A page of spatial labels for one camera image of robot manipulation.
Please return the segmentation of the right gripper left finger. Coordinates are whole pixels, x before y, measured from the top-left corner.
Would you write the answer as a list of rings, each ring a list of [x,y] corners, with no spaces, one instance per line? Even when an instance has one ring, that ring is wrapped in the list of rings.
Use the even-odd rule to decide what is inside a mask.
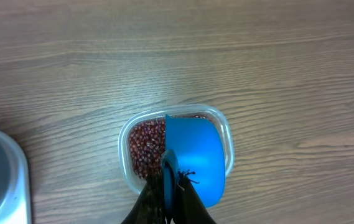
[[[166,224],[164,190],[160,174],[149,175],[136,203],[122,224]]]

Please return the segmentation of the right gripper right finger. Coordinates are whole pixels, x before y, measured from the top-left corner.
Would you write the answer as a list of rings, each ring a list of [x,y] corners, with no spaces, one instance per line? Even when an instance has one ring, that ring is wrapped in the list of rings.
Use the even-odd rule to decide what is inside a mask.
[[[189,175],[193,174],[195,172],[178,172],[172,219],[175,224],[216,224],[192,185],[196,182],[189,179]]]

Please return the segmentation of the blue plastic measuring scoop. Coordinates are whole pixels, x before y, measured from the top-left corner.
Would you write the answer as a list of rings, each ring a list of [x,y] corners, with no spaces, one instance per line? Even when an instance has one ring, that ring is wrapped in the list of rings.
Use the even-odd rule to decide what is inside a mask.
[[[192,185],[204,207],[216,205],[226,182],[223,146],[216,127],[206,119],[166,116],[161,168],[167,221],[173,221],[178,172],[195,172],[189,179],[196,182]]]

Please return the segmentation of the red adzuki beans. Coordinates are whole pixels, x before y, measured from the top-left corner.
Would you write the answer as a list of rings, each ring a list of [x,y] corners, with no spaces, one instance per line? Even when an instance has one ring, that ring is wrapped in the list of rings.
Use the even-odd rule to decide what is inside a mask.
[[[149,175],[162,176],[161,159],[165,152],[165,120],[147,121],[133,127],[129,134],[129,151],[133,171],[146,180]]]

